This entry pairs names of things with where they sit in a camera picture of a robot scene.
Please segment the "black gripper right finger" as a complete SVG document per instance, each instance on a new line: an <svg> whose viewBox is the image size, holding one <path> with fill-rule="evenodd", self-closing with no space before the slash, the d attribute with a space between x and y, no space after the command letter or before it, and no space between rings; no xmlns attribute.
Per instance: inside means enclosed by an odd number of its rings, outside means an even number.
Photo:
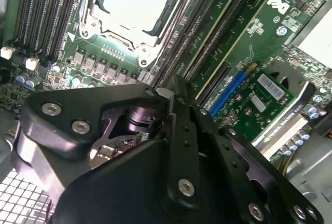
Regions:
<svg viewBox="0 0 332 224"><path fill-rule="evenodd" d="M191 84L172 77L172 199L181 210L221 223L322 223L319 211L238 133L218 130L194 100Z"/></svg>

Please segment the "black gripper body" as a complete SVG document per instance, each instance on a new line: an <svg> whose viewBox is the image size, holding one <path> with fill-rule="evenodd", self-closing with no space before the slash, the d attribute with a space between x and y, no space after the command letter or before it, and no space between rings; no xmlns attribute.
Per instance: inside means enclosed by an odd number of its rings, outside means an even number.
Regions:
<svg viewBox="0 0 332 224"><path fill-rule="evenodd" d="M52 223L240 223L225 180L201 156L202 202L195 211L164 208L161 141L140 144L73 181L61 195Z"/></svg>

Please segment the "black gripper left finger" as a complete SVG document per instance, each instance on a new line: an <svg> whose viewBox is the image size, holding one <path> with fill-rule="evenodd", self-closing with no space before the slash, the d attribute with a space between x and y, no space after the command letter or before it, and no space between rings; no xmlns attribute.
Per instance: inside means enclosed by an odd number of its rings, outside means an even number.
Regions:
<svg viewBox="0 0 332 224"><path fill-rule="evenodd" d="M56 204L83 181L91 182L83 195L115 189L138 198L138 178L148 188L156 183L161 192L155 197L171 207L195 209L201 184L190 84L176 81L167 89L169 98L143 83L33 94L21 110L18 159ZM92 149L137 132L149 133L149 140L90 168Z"/></svg>

